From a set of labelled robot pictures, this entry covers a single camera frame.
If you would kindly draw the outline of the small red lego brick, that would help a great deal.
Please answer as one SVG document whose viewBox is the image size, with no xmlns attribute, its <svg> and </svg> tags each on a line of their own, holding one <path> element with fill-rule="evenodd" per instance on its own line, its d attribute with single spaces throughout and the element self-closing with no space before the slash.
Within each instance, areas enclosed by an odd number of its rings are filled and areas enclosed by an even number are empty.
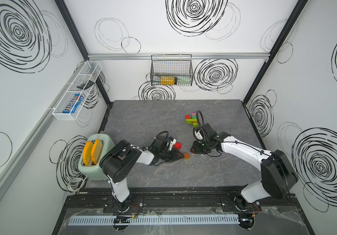
<svg viewBox="0 0 337 235">
<path fill-rule="evenodd" d="M 174 147 L 175 147 L 177 150 L 179 150 L 179 149 L 182 148 L 182 145 L 181 145 L 181 143 L 176 143 L 176 144 L 174 145 Z"/>
</svg>

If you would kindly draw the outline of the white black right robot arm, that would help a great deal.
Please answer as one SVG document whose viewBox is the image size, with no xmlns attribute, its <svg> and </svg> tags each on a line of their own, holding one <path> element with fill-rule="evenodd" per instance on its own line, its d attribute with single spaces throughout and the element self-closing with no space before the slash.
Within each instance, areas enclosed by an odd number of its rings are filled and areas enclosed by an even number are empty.
<svg viewBox="0 0 337 235">
<path fill-rule="evenodd" d="M 226 132 L 217 133 L 204 123 L 203 114 L 196 111 L 197 126 L 193 128 L 195 141 L 192 144 L 193 154 L 207 154 L 216 150 L 217 157 L 222 153 L 234 155 L 254 166 L 261 173 L 261 180 L 244 186 L 235 196 L 234 203 L 238 210 L 246 211 L 260 199 L 273 197 L 275 199 L 290 198 L 291 188 L 298 182 L 298 176 L 288 157 L 283 151 L 261 149 Z"/>
</svg>

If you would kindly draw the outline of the lime green long lego brick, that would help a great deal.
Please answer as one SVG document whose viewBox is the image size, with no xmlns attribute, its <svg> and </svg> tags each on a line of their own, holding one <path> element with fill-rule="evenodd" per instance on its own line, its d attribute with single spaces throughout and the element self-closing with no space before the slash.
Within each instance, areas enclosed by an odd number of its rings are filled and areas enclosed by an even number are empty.
<svg viewBox="0 0 337 235">
<path fill-rule="evenodd" d="M 198 123 L 196 119 L 186 119 L 186 124 Z"/>
</svg>

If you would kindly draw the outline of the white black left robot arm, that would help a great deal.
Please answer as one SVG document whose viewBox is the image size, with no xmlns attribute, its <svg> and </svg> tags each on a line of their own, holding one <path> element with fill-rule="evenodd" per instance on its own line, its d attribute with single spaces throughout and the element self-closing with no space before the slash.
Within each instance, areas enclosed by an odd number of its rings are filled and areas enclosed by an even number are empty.
<svg viewBox="0 0 337 235">
<path fill-rule="evenodd" d="M 130 191 L 126 177 L 136 163 L 159 166 L 185 158 L 175 147 L 176 139 L 168 134 L 168 131 L 160 132 L 147 147 L 138 147 L 121 140 L 101 158 L 99 165 L 107 177 L 113 201 L 119 210 L 125 211 L 129 207 Z"/>
</svg>

